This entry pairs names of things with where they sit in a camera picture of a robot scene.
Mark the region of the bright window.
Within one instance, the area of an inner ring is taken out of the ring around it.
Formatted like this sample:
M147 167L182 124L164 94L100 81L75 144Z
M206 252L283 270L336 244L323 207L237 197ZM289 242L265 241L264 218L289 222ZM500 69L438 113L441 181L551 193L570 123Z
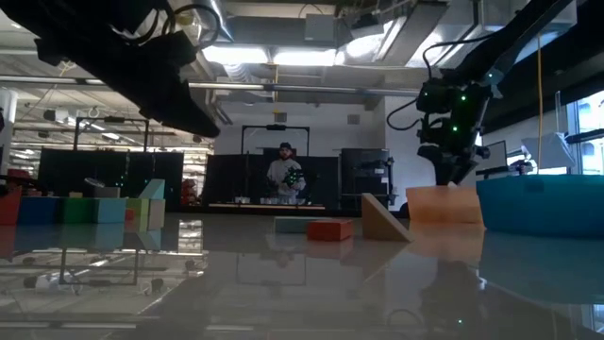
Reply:
M570 174L604 176L604 90L566 106Z

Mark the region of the grey ceiling box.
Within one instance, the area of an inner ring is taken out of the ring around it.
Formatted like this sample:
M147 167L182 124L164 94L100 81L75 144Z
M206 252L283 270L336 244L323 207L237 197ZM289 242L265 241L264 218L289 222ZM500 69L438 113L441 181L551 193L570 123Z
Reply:
M334 17L325 14L307 14L305 17L304 40L306 42L333 43Z

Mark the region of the blue wooden block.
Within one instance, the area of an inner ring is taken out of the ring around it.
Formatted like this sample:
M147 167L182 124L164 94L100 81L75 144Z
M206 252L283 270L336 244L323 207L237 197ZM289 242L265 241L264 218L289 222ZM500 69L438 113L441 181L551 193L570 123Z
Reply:
M59 199L49 196L24 196L21 199L17 224L51 225L58 216Z

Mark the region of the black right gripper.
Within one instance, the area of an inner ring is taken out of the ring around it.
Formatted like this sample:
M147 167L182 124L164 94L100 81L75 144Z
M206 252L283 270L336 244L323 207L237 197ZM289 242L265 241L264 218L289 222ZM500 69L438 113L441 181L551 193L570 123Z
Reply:
M417 131L418 155L431 162L437 185L448 184L445 161L456 162L449 181L459 185L474 170L474 157L491 156L488 147L476 145L490 99L489 86L452 85L436 77L424 82L417 97L417 109L424 114Z

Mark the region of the white angled panel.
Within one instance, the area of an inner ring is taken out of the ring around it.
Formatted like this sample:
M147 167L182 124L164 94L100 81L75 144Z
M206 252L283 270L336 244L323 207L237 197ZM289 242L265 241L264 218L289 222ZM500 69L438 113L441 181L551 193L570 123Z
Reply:
M576 165L570 145L560 132L524 138L521 143L539 169L568 168Z

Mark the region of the red background object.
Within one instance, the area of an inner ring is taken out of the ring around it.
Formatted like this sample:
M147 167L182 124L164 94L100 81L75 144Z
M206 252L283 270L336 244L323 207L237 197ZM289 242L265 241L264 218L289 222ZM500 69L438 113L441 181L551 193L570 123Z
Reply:
M182 181L180 203L187 206L197 204L197 189L196 181L194 179L185 178Z

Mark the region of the black metal station frame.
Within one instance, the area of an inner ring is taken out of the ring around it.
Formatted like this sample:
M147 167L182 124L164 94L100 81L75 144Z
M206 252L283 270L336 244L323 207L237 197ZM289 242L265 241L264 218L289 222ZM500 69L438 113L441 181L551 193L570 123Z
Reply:
M80 124L84 121L99 121L102 120L104 123L109 124L124 124L125 122L130 122L130 123L135 123L135 122L143 122L144 123L144 133L143 133L143 152L147 152L147 147L148 147L148 138L149 138L149 132L150 132L150 120L148 119L144 119L144 118L125 118L125 117L118 117L118 116L106 116L106 117L95 117L95 118L91 118L91 117L77 117L75 119L75 135L74 135L74 141L73 141L73 150L77 151L78 150L78 144L79 144L79 135L81 134L81 130L80 130Z
M248 128L260 128L260 129L265 129L265 130L269 130L269 131L285 131L287 129L296 129L296 130L304 130L307 134L307 141L306 141L306 156L308 157L310 155L310 127L294 127L294 126L286 126L286 125L280 125L280 124L271 124L271 125L242 125L241 128L241 143L240 143L240 154L245 154L246 152L244 151L244 145L245 145L245 139L244 139L244 134L245 131Z

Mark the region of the horizontal silver pipe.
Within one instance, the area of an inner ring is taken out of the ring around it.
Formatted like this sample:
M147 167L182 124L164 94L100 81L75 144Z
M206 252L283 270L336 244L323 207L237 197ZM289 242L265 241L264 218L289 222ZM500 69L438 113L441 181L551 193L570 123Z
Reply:
M62 77L62 76L11 76L0 75L0 82L24 84L51 84L77 86L106 86L106 83L96 78ZM354 94L354 95L383 95L407 97L419 94L416 90L351 88L334 86L309 86L279 83L234 83L234 82L188 82L190 88L225 91L253 92L300 92L325 94Z

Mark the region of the orange wooden block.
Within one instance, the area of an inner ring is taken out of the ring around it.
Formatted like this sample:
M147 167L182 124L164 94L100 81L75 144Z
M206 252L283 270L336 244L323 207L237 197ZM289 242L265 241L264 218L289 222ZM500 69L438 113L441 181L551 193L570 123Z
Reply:
M406 190L411 221L482 224L475 187L427 186Z

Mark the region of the white monitor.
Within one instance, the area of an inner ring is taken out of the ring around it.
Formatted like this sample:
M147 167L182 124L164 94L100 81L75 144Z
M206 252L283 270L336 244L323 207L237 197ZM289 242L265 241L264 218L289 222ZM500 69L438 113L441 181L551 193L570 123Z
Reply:
M483 158L479 154L474 157L477 165L466 178L470 186L475 186L478 181L484 179L484 176L478 175L477 171L505 166L507 164L507 145L505 141L488 144L480 150L484 148L487 150L488 157Z

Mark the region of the red rectangular wooden block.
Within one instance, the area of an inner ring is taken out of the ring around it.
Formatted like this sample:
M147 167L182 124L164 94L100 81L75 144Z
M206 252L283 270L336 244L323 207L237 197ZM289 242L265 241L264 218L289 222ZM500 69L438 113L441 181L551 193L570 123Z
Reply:
M351 220L326 219L309 222L307 238L312 241L340 242L352 237L354 227Z

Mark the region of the black equipment cabinet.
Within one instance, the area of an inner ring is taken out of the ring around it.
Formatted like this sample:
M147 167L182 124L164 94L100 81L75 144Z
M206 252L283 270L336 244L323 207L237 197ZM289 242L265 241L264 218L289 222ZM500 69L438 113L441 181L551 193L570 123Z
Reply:
M340 156L340 207L359 211L361 196L372 194L384 207L394 204L394 159L388 149L345 148Z

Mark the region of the beige wooden wedge block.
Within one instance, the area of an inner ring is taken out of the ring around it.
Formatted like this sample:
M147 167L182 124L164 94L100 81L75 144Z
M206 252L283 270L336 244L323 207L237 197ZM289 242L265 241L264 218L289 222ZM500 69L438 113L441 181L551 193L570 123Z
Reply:
M361 195L361 226L365 239L376 241L414 241L407 230L372 194Z

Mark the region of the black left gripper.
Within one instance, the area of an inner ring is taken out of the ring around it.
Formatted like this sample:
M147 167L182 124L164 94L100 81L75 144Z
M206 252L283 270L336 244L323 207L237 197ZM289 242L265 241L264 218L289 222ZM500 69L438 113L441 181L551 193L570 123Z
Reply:
M195 49L182 31L143 45L129 45L117 37L87 42L74 35L37 38L35 44L40 60L74 62L138 106L148 119L201 137L220 134L180 77L180 68L195 59Z

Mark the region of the grey-green wooden block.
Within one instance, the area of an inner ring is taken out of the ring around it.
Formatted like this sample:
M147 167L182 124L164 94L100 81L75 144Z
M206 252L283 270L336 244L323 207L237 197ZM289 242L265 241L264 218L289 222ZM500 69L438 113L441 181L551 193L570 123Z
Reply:
M309 222L312 222L313 220L313 217L276 216L274 218L274 232L305 234Z

